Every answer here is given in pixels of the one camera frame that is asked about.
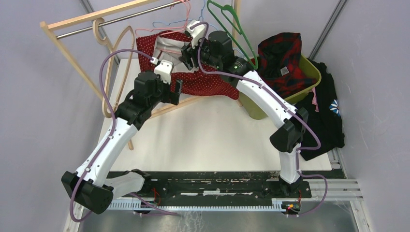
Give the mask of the pink hanger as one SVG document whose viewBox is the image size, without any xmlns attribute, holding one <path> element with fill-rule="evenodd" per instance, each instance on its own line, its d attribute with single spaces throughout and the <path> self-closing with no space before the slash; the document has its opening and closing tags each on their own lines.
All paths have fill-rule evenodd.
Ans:
<svg viewBox="0 0 410 232">
<path fill-rule="evenodd" d="M 148 31 L 148 32 L 154 32 L 156 30 L 159 30 L 160 32 L 157 35 L 166 35 L 166 34 L 173 34 L 176 32 L 182 32 L 186 29 L 186 26 L 188 25 L 188 18 L 189 18 L 189 14 L 190 14 L 190 10 L 191 10 L 191 4 L 188 0 L 174 0 L 174 2 L 179 2 L 181 4 L 185 5 L 186 8 L 186 18 L 184 20 L 184 25 L 183 26 L 179 26 L 179 27 L 167 27 L 167 28 L 155 28 L 153 26 L 152 29 L 148 28 L 137 28 L 134 31 L 134 34 L 136 37 L 138 37 L 138 31 Z"/>
</svg>

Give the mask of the red polka dot garment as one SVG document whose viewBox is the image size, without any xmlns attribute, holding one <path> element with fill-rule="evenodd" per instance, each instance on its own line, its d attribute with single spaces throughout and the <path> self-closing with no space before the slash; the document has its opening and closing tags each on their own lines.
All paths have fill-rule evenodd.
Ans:
<svg viewBox="0 0 410 232">
<path fill-rule="evenodd" d="M 158 60 L 164 59 L 173 63 L 172 89 L 175 88 L 176 80 L 182 80 L 182 93 L 184 94 L 194 96 L 222 95 L 237 100 L 239 91 L 224 82 L 219 75 L 208 75 L 200 68 L 188 70 L 179 61 L 180 49 L 190 41 L 191 38 L 182 32 L 169 33 L 166 30 L 158 34 L 136 38 L 136 48 Z"/>
</svg>

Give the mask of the green hanger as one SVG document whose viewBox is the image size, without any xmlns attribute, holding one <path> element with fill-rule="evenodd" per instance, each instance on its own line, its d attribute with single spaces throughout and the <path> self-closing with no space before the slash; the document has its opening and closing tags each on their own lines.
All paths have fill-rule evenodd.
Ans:
<svg viewBox="0 0 410 232">
<path fill-rule="evenodd" d="M 244 55 L 246 60 L 251 64 L 253 69 L 257 70 L 259 68 L 259 63 L 257 61 L 257 54 L 253 49 L 245 31 L 243 30 L 240 19 L 239 19 L 239 10 L 241 6 L 240 0 L 233 0 L 232 4 L 225 4 L 221 5 L 217 3 L 215 0 L 207 0 L 206 1 L 206 8 L 209 13 L 213 16 L 216 22 L 222 27 L 222 29 L 228 34 L 228 36 L 232 39 L 233 43 L 239 49 L 239 51 Z M 219 9 L 220 14 L 225 18 L 225 20 L 232 26 L 231 30 L 227 29 L 227 26 L 222 23 L 222 21 L 218 18 L 216 13 L 213 11 L 213 8 Z M 246 51 L 244 46 L 239 42 L 238 38 L 242 37 L 245 44 L 247 45 L 249 52 Z"/>
</svg>

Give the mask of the red plaid shirt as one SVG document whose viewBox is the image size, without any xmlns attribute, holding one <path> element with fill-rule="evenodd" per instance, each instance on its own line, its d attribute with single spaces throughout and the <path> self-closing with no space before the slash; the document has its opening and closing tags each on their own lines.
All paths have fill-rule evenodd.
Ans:
<svg viewBox="0 0 410 232">
<path fill-rule="evenodd" d="M 282 98 L 287 98 L 314 84 L 299 68 L 301 34 L 282 32 L 258 44 L 259 76 Z"/>
</svg>

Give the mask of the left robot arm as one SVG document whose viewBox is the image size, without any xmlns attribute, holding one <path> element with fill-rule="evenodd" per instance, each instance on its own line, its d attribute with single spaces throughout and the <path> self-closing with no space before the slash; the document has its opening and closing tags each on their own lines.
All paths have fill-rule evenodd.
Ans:
<svg viewBox="0 0 410 232">
<path fill-rule="evenodd" d="M 108 174 L 123 148 L 143 124 L 152 116 L 159 103 L 179 104 L 183 86 L 177 80 L 175 89 L 152 71 L 138 74 L 133 89 L 114 112 L 110 128 L 83 164 L 71 173 L 66 171 L 61 182 L 70 197 L 70 213 L 74 203 L 95 214 L 103 213 L 117 198 L 131 193 L 145 197 L 151 193 L 152 183 L 140 172 L 126 171 L 108 178 Z"/>
</svg>

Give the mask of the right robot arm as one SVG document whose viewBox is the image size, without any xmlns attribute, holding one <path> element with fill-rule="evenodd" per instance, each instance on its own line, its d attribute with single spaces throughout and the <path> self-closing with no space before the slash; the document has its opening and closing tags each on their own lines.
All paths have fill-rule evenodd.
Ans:
<svg viewBox="0 0 410 232">
<path fill-rule="evenodd" d="M 179 59 L 189 70 L 200 68 L 202 64 L 216 69 L 215 74 L 249 97 L 271 119 L 277 128 L 269 140 L 279 152 L 279 191 L 285 197 L 296 194 L 303 180 L 298 152 L 307 127 L 307 110 L 297 109 L 285 101 L 248 61 L 236 56 L 232 40 L 224 31 L 214 31 L 208 39 L 193 38 L 180 51 Z"/>
</svg>

